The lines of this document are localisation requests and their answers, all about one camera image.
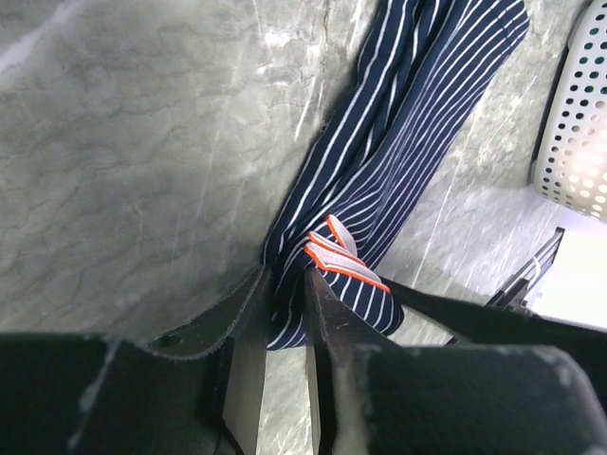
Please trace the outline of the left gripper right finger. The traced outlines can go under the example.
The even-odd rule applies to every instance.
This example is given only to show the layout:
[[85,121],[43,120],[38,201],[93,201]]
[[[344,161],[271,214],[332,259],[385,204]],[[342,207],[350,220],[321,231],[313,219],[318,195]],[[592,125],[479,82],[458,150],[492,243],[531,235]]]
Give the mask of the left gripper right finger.
[[602,454],[606,368],[546,345],[403,347],[305,274],[318,454]]

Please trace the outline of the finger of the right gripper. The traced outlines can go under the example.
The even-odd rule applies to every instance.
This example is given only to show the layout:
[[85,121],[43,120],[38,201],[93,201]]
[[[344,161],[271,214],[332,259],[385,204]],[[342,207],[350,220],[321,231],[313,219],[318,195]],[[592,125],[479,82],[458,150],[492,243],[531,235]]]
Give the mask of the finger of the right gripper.
[[386,285],[399,304],[471,342],[554,346],[570,354],[585,370],[606,368],[604,332],[438,297],[392,281]]

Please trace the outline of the navy striped underwear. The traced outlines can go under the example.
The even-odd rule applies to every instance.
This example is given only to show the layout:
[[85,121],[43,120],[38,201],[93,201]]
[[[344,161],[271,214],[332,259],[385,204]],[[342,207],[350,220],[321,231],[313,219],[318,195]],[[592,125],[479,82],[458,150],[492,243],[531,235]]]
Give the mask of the navy striped underwear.
[[269,350],[306,343],[307,268],[380,334],[402,324],[403,309],[376,267],[528,23],[521,1],[379,4],[354,83],[266,238]]

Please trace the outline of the aluminium rail frame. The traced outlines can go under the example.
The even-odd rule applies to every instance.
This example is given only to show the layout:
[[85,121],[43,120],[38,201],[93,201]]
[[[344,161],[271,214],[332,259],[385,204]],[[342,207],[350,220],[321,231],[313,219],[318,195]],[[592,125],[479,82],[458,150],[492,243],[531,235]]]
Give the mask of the aluminium rail frame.
[[540,249],[487,302],[487,307],[527,314],[528,297],[554,264],[565,229],[557,227]]

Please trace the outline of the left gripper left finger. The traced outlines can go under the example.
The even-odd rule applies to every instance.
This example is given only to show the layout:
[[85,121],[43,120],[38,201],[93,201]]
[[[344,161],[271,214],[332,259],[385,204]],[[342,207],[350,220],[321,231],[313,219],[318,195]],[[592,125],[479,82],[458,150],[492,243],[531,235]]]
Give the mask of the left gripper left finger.
[[252,454],[269,324],[268,269],[138,345],[109,334],[1,336],[5,454]]

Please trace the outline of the white perforated laundry basket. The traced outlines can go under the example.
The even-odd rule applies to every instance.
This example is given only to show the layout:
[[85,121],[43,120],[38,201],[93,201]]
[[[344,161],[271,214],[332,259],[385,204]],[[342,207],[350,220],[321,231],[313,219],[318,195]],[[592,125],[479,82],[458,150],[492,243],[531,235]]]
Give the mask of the white perforated laundry basket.
[[532,182],[543,198],[606,221],[606,3],[593,1],[567,42]]

